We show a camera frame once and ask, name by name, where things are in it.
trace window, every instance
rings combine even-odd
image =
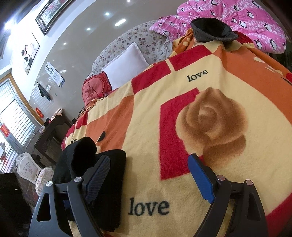
[[[16,157],[26,151],[26,146],[39,129],[33,121],[9,80],[0,84],[0,126],[5,124],[10,131],[8,137],[0,132],[0,143],[5,147],[5,154],[0,160],[1,173],[9,173]]]

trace metal screw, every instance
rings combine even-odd
[[[46,183],[46,186],[47,187],[51,187],[52,185],[53,185],[53,182],[52,181],[49,181],[49,182]]]
[[[246,180],[246,184],[251,186],[251,185],[253,185],[253,182],[251,180]]]
[[[74,178],[74,182],[79,183],[82,180],[80,176]]]
[[[220,180],[220,181],[224,181],[225,180],[225,177],[223,175],[218,175],[217,176],[217,179]]]

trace white pillow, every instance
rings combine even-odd
[[[102,68],[107,74],[112,90],[121,87],[143,72],[149,64],[146,62],[136,43]]]

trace red heart pillow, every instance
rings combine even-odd
[[[112,91],[112,86],[105,72],[91,76],[82,85],[82,98],[85,106],[95,98],[103,98]]]

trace picture frame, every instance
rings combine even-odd
[[[40,45],[32,32],[23,35],[22,44],[18,45],[18,58],[20,59],[21,65],[27,75],[39,48]]]
[[[43,35],[46,35],[56,20],[75,0],[49,0],[36,18]]]

